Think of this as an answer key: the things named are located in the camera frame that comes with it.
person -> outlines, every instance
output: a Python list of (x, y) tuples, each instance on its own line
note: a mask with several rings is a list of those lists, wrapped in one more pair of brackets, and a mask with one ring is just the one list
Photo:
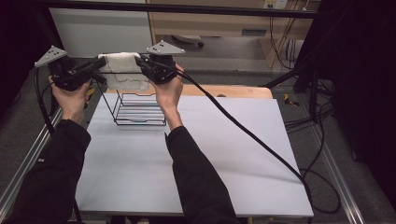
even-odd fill
[[(181, 77), (161, 85), (151, 84), (171, 131), (165, 141), (173, 159), (185, 218), (193, 224), (239, 223), (226, 186), (183, 125), (177, 110), (183, 89)], [(72, 216), (84, 154), (91, 141), (80, 126), (89, 86), (87, 82), (75, 91), (64, 91), (52, 84), (52, 93), (63, 111), (62, 119), (25, 175), (14, 209), (4, 224), (63, 224)]]

black curtain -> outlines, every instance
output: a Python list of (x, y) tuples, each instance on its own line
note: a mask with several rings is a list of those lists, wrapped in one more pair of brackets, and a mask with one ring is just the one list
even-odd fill
[[(13, 103), (35, 62), (51, 46), (51, 41), (31, 13), (32, 2), (0, 1), (0, 117)], [(54, 29), (55, 25), (47, 9), (43, 10), (43, 17), (49, 22), (49, 27)]]
[[(317, 32), (310, 31), (299, 58), (308, 57), (319, 78), (332, 80), (332, 102), (347, 139), (396, 208), (396, 5), (391, 0), (322, 0), (325, 6), (329, 2), (338, 19), (316, 21), (311, 31)], [(335, 29), (328, 34), (323, 27)], [(317, 48), (323, 36), (327, 39)], [(319, 51), (310, 55), (314, 48)], [(298, 88), (306, 88), (309, 75), (299, 79)]]

white table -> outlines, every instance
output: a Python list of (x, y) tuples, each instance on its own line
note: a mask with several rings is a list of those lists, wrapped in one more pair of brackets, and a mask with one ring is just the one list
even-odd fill
[[(106, 93), (114, 105), (117, 94)], [(243, 125), (298, 170), (276, 100), (218, 97)], [(181, 96), (184, 125), (217, 169), (239, 217), (312, 217), (303, 184), (204, 96)], [(181, 205), (164, 133), (118, 126), (102, 98), (88, 128), (77, 201), (83, 212), (180, 216)]]

black sleeve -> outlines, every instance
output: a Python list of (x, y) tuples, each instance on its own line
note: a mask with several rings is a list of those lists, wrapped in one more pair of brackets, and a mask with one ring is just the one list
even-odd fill
[(166, 137), (181, 206), (190, 223), (238, 223), (230, 195), (185, 127)]
[(91, 141), (87, 131), (61, 120), (35, 165), (23, 178), (10, 223), (65, 223), (72, 215), (76, 187)]

white towel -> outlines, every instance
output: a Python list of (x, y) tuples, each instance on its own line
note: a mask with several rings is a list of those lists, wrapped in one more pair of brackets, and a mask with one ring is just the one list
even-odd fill
[(98, 55), (99, 58), (105, 57), (106, 59), (106, 65), (99, 70), (106, 78), (107, 86), (110, 89), (145, 91), (149, 88), (149, 79), (142, 74), (134, 56), (140, 58), (138, 53), (129, 52)]

